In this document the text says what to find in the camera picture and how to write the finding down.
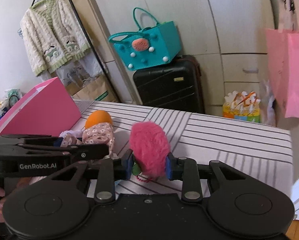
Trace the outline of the person's left hand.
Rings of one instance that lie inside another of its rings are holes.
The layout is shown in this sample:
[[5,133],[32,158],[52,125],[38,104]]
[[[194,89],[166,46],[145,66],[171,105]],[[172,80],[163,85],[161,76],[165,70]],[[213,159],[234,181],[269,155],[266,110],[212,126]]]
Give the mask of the person's left hand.
[[4,186],[0,186],[0,223],[5,222],[2,215],[2,208],[7,199],[7,196],[17,190],[34,184],[42,178],[44,177],[6,178],[4,180]]

